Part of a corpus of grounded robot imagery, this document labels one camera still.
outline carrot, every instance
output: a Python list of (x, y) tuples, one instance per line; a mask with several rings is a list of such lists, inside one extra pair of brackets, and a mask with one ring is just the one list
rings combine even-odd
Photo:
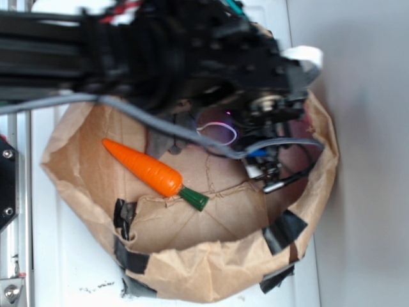
[(159, 194), (166, 197), (179, 194), (198, 210), (205, 207), (209, 198), (183, 186), (182, 176), (175, 169), (110, 139), (103, 139), (102, 143), (124, 167)]

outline red wire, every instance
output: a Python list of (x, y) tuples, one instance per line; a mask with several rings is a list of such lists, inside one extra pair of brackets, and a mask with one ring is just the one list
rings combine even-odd
[(114, 8), (114, 15), (111, 16), (106, 16), (103, 19), (100, 20), (100, 22), (103, 23), (108, 23), (114, 20), (114, 17), (117, 15), (124, 14), (126, 10), (130, 8), (137, 8), (141, 5), (141, 1), (132, 1), (132, 2), (126, 2), (125, 4), (120, 4)]

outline black bracket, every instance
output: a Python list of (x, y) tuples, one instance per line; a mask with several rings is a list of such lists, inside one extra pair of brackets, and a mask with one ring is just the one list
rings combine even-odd
[(17, 216), (17, 152), (0, 138), (0, 232)]

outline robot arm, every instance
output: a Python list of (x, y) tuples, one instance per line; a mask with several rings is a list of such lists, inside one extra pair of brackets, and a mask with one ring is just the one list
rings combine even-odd
[(242, 128), (233, 149), (244, 153), (227, 156), (244, 158), (272, 192), (309, 172), (281, 180), (278, 151), (292, 144), (288, 121), (304, 115), (312, 77), (280, 55), (240, 3), (227, 4), (144, 0), (130, 24), (117, 26), (106, 21), (118, 7), (98, 16), (2, 12), (0, 99), (72, 90), (125, 97), (141, 114), (186, 111), (182, 99), (195, 110), (224, 108)]

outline gray wall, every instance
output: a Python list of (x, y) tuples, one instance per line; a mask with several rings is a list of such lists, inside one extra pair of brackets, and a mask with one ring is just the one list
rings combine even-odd
[(322, 307), (409, 306), (409, 1), (288, 0), (341, 149), (316, 231)]

